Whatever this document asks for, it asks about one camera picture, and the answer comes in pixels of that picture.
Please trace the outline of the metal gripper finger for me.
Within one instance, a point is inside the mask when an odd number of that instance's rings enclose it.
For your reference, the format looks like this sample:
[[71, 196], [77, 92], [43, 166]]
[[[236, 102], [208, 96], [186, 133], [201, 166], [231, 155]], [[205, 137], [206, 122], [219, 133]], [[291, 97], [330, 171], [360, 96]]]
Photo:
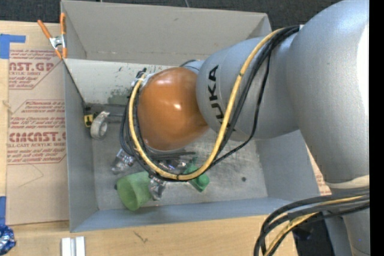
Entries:
[[126, 172], [133, 164], [134, 158], [123, 149], [120, 149], [111, 165], [111, 171], [113, 174], [121, 174]]
[[157, 177], [151, 177], [148, 185], [149, 192], [154, 201], [158, 201], [162, 198], [163, 192], [166, 189], [166, 181]]

